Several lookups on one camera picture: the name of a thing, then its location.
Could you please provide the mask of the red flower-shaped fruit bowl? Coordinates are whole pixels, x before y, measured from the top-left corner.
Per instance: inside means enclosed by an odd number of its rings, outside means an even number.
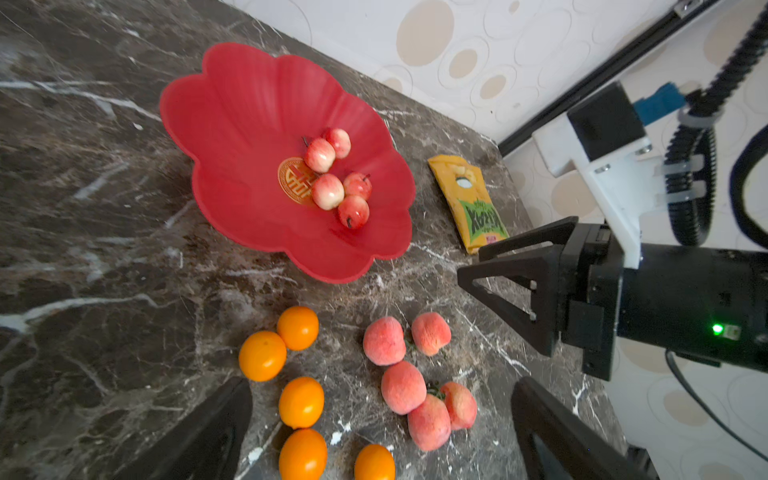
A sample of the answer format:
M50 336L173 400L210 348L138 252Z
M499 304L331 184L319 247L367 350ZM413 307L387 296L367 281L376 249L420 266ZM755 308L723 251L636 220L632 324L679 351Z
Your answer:
M385 121L315 63L220 43L205 52L200 73L163 90L159 108L166 131L193 160L201 212L230 240L285 253L306 274L335 284L355 281L375 260L408 250L413 174ZM346 130L352 147L333 173L360 172L373 185L370 219L358 229L312 201L292 198L306 181L287 165L330 128Z

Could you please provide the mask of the orange lower right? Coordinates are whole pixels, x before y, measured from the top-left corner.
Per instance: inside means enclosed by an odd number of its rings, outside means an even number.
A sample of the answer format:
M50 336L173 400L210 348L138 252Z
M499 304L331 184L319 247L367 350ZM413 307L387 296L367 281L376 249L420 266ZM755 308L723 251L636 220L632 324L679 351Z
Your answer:
M395 480L396 463L384 446L370 444L358 454L354 465L355 480Z

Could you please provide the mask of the right black corner post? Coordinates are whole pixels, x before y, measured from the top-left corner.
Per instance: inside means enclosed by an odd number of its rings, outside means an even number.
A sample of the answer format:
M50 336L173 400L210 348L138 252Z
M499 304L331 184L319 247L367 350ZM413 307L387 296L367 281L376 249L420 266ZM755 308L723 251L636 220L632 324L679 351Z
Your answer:
M498 145L500 154L506 156L514 152L530 140L536 130L588 98L718 3L718 0L678 1L669 13L653 21L647 29L501 141Z

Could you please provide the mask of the yellow green snack bag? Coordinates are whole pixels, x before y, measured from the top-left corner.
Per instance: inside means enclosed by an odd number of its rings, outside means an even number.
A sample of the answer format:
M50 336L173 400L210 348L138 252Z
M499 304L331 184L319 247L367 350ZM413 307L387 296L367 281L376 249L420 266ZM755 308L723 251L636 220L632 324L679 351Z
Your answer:
M450 155L432 157L428 164L469 254L476 254L482 247L508 238L478 167L464 158Z

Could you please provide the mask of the orange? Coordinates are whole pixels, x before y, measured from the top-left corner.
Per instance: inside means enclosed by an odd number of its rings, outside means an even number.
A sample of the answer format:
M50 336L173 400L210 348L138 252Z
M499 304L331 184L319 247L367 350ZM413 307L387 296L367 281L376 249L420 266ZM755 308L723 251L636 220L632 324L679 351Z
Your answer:
M289 350L306 350L318 337L318 315L305 306L290 307L280 315L277 333Z
M370 444L358 454L354 465L355 480L395 480L396 463L384 446Z
M274 379L283 369L287 347L275 332L259 331L250 335L241 346L238 362L242 373L251 381Z
M282 480L322 477L328 458L323 436L311 428L294 431L285 441L279 456Z
M322 385L310 377L290 381L283 389L278 411L281 421L292 429L312 427L324 411Z

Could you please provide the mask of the orange lower left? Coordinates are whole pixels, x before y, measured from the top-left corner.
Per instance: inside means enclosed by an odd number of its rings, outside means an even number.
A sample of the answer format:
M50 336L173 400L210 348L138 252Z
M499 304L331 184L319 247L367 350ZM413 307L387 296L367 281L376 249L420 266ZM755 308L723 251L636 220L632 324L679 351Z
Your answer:
M328 458L323 436L311 428L294 431L285 441L279 456L282 480L322 477Z

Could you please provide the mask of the orange top right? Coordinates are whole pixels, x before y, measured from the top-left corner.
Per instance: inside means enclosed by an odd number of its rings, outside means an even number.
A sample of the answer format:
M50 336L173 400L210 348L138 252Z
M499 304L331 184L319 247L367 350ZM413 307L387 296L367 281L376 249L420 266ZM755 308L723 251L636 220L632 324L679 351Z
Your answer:
M289 350L306 350L318 337L318 315L305 306L290 307L280 315L277 333Z

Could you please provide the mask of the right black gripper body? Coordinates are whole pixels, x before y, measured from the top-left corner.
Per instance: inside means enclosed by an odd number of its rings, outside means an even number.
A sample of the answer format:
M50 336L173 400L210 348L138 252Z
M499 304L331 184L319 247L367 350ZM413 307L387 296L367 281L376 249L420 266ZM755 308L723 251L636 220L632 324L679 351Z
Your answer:
M623 249L608 226L579 223L561 260L567 268L561 340L582 350L584 374L608 381L623 288Z

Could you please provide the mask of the pink peach top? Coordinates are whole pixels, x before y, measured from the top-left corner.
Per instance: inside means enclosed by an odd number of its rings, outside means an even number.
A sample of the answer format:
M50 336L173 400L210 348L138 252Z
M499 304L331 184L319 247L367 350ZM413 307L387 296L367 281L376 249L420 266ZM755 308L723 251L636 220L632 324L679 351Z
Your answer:
M404 331L394 317L384 317L370 324L364 334L363 350L377 366L390 366L406 355Z

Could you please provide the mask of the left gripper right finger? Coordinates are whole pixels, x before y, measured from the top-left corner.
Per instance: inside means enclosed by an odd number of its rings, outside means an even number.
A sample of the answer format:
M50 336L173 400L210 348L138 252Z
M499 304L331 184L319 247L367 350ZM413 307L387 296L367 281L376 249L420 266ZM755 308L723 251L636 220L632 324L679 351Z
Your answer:
M520 379L511 410L530 479L645 479L532 377Z

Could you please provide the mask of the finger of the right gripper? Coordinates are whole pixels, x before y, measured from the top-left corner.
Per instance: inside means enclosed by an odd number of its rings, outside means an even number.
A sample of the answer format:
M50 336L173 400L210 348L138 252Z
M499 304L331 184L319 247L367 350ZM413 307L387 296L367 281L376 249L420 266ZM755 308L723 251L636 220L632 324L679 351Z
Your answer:
M491 260L513 250L532 247L546 242L554 245L565 245L578 222L579 218L577 216L570 216L514 237L486 245L478 251L479 260Z
M458 285L492 310L538 353L553 355L559 336L558 281L561 245L524 248L498 242L479 250L477 263L457 270ZM527 307L485 282L500 279L529 292Z

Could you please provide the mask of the orange middle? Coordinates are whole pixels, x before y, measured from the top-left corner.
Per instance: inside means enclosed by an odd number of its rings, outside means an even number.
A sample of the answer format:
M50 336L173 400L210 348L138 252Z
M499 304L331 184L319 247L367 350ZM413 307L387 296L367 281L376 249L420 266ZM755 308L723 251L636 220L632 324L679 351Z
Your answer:
M283 389L278 411L281 421L292 429L312 427L324 411L322 385L310 377L290 381Z

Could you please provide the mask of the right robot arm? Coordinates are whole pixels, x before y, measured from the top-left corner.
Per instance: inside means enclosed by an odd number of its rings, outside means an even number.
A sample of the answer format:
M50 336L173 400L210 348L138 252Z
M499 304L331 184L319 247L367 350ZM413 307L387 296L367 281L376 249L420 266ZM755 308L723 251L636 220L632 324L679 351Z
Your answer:
M582 370L609 380L623 337L678 358L767 368L767 233L744 190L767 156L757 132L729 174L739 230L752 251L706 246L716 200L717 122L767 52L760 11L712 82L690 94L674 84L631 101L611 82L532 135L554 176L577 173L604 220L570 216L485 246L461 267L459 286L540 354L581 349Z

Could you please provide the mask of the small red apple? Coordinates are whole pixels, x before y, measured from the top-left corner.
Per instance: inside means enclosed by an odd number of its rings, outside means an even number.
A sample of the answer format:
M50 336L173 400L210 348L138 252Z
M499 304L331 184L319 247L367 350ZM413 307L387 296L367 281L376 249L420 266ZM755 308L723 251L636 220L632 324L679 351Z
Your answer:
M348 229L356 230L364 226L370 217L368 202L359 195L349 195L337 207L340 223Z
M324 133L324 139L331 144L337 159L345 159L351 151L351 138L346 130L330 128Z
M368 201L371 197L373 186L369 175L353 172L347 175L343 181L346 196L359 196Z

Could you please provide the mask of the orange top left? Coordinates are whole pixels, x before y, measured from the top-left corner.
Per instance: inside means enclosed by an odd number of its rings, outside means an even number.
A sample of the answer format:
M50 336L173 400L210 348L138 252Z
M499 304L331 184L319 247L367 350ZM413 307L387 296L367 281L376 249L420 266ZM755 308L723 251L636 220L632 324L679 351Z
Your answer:
M259 331L250 335L241 346L238 362L242 373L251 381L274 379L283 369L287 347L275 332Z

